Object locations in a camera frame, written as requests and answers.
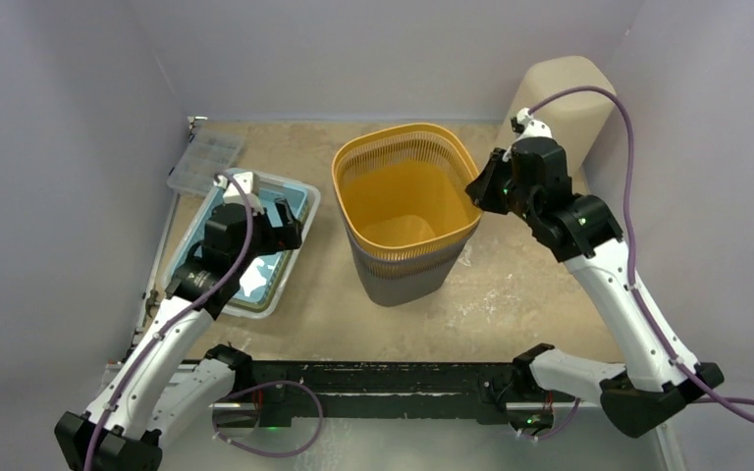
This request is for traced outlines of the beige plastic bin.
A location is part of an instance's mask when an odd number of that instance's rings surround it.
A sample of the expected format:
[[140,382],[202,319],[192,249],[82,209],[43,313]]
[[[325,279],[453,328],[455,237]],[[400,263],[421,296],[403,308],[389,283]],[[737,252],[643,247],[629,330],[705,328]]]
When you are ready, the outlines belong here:
[[[519,84],[494,145],[507,148],[514,142],[510,117],[516,112],[531,108],[555,93],[583,85],[615,91],[602,71],[582,56],[566,56],[531,66]],[[582,177],[583,162],[614,108],[609,98],[587,91],[559,98],[534,113],[536,119],[550,127],[554,139],[565,149],[573,178]]]

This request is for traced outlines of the yellow mesh basket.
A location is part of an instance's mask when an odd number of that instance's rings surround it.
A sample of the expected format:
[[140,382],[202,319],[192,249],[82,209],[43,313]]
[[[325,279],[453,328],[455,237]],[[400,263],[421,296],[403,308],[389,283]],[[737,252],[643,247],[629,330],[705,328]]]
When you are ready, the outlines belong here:
[[331,163],[353,250],[380,278],[430,269],[471,237],[482,213],[465,188],[478,174],[463,143],[430,123],[357,137]]

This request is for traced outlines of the grey mesh basket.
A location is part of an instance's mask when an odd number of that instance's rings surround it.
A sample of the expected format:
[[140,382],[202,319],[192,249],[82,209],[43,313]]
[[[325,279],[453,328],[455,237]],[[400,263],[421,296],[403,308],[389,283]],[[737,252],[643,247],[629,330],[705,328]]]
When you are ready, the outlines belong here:
[[384,307],[412,302],[438,290],[452,271],[469,237],[434,252],[392,261],[373,256],[347,233],[353,264],[369,299]]

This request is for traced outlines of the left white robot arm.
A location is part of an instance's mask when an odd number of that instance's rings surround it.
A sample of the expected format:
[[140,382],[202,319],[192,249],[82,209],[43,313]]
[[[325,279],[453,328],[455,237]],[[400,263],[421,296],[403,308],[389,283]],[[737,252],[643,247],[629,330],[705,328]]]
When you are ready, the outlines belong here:
[[240,290],[260,256],[300,248],[302,223],[284,198],[272,220],[262,205],[215,206],[203,236],[175,269],[157,316],[121,370],[82,413],[66,412],[54,436],[72,470],[155,470],[171,439],[218,399],[240,401],[259,386],[249,355],[211,348],[190,377],[170,381],[195,341]]

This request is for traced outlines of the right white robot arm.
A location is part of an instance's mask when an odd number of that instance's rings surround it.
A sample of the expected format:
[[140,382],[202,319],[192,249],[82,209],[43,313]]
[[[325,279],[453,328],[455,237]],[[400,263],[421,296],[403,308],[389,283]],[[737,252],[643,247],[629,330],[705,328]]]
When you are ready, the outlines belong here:
[[677,338],[655,306],[642,310],[644,287],[631,281],[630,253],[609,206],[573,191],[563,148],[528,137],[491,151],[466,189],[484,212],[515,214],[588,294],[623,356],[621,363],[576,357],[546,343],[513,361],[512,386],[526,399],[560,392],[601,406],[624,435],[640,438],[724,380]]

